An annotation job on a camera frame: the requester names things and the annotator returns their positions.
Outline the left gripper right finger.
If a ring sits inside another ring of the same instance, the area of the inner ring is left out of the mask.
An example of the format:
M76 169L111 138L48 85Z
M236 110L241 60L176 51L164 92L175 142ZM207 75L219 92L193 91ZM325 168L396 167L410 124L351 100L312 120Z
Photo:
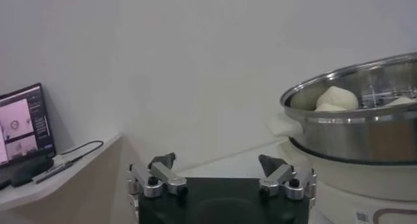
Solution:
M281 158L258 156L265 177L259 180L259 194L266 201L283 193L292 201L316 201L317 174L313 168L295 167Z

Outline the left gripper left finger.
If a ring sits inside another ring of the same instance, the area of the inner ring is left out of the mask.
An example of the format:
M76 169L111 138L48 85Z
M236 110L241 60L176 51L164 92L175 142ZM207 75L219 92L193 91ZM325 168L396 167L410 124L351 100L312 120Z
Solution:
M187 179L177 176L171 169L177 159L171 152L154 157L147 165L133 163L128 167L128 193L132 197L140 194L145 198L155 199L164 191L181 198L188 194Z

